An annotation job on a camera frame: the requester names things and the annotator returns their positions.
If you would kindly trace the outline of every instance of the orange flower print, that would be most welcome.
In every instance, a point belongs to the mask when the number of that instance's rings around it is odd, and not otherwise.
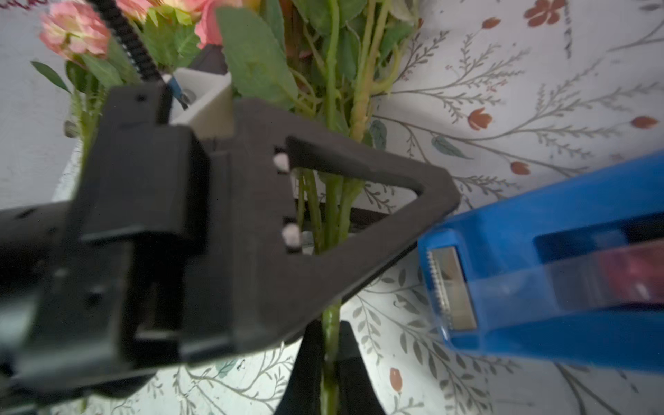
[[[401,372],[399,372],[399,369],[390,369],[390,384],[396,393],[401,393],[401,388],[404,386],[404,381],[401,379]]]
[[[482,29],[493,29],[500,22],[501,20],[498,19],[497,17],[490,17],[486,19],[484,22],[482,22]]]
[[[512,169],[512,173],[516,175],[526,176],[531,174],[528,164],[522,161],[513,161],[512,164],[509,165],[509,168]]]
[[[528,26],[538,27],[547,22],[553,25],[560,20],[558,9],[565,6],[565,0],[537,0],[535,6],[526,10],[523,17],[528,19]]]
[[[488,127],[489,123],[493,121],[492,116],[489,114],[482,114],[482,112],[484,112],[484,107],[471,112],[468,116],[468,125],[470,125],[470,128],[475,131]]]
[[[632,127],[640,129],[651,129],[655,125],[659,124],[659,121],[649,116],[640,116],[634,118],[630,124]]]

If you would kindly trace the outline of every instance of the serrated cutting edge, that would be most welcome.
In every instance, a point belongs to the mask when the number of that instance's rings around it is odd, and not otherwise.
[[[432,287],[440,308],[443,336],[450,332],[477,329],[475,310],[456,248],[447,246],[427,250]]]
[[[449,339],[449,330],[452,328],[452,319],[450,318],[450,302],[448,301],[448,295],[445,292],[443,276],[437,261],[434,259],[432,251],[427,251],[426,256],[429,261],[429,272],[431,273],[434,295],[438,300],[438,307],[440,307],[440,319],[443,326],[442,333],[445,339]]]

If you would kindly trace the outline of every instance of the blue tape dispenser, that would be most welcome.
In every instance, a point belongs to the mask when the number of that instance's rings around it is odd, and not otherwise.
[[[454,216],[418,249],[453,349],[664,371],[664,151]]]

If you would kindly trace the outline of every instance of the floral pattern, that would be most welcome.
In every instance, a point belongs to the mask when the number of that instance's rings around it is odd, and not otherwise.
[[[537,27],[546,22],[553,25],[560,20],[558,10],[565,6],[565,0],[537,0],[535,6],[526,10],[523,17],[528,19],[528,26]]]
[[[423,3],[398,80],[374,97],[374,142],[448,169],[460,212],[661,149],[662,4]],[[358,205],[392,212],[411,200],[404,189],[367,183]],[[654,374],[445,348],[415,254],[345,304],[342,318],[390,415],[654,415],[664,406],[664,378]],[[296,353],[291,345],[167,369],[127,400],[91,398],[85,412],[271,414]],[[79,402],[52,409],[80,412]]]

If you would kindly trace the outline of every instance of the pink flower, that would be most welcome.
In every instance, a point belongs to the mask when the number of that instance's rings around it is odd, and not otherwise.
[[[199,48],[203,49],[206,44],[221,44],[221,32],[216,23],[214,11],[217,7],[233,6],[242,7],[242,0],[212,0],[209,1],[201,15],[201,21],[196,25],[196,35],[200,38]]]
[[[87,4],[74,1],[54,3],[50,13],[42,15],[41,41],[63,58],[75,54],[104,57],[110,33],[97,13]]]
[[[118,7],[130,19],[144,22],[147,10],[154,6],[149,0],[117,0]]]
[[[161,0],[160,3],[198,17],[205,5],[210,3],[210,0]]]

